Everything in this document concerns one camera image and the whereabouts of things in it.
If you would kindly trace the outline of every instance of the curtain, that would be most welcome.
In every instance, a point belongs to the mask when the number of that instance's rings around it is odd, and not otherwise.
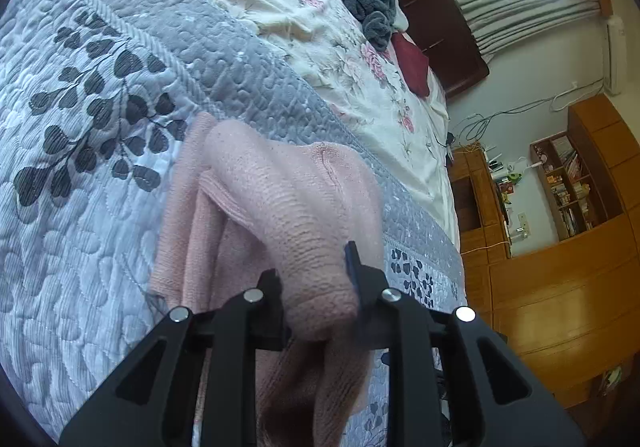
[[[458,0],[485,60],[544,30],[600,14],[598,0]]]

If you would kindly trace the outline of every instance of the pink knit fabric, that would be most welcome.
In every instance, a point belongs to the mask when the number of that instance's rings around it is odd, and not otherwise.
[[[357,300],[344,246],[382,268],[382,202],[358,154],[294,146],[236,120],[193,123],[168,197],[150,287],[169,307],[220,307],[276,268],[293,339],[257,355],[261,443],[337,446],[366,382],[369,354],[351,340]]]

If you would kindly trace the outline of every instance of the dark brown headboard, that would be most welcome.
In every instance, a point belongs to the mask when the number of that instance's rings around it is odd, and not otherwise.
[[[399,0],[409,35],[429,57],[447,100],[489,74],[455,0]]]

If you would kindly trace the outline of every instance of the power outlet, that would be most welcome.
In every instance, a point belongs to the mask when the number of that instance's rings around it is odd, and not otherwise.
[[[524,229],[525,235],[530,236],[531,232],[529,230],[529,221],[527,221],[527,215],[524,212],[518,214],[518,221],[520,222],[520,226]]]

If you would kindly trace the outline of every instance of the gray quilt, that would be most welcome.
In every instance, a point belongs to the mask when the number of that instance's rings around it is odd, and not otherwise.
[[[0,364],[57,439],[166,311],[146,291],[166,192],[196,112],[268,138],[357,150],[384,198],[389,282],[464,301],[446,234],[309,85],[206,0],[12,0],[0,19]],[[386,372],[345,445],[380,445]]]

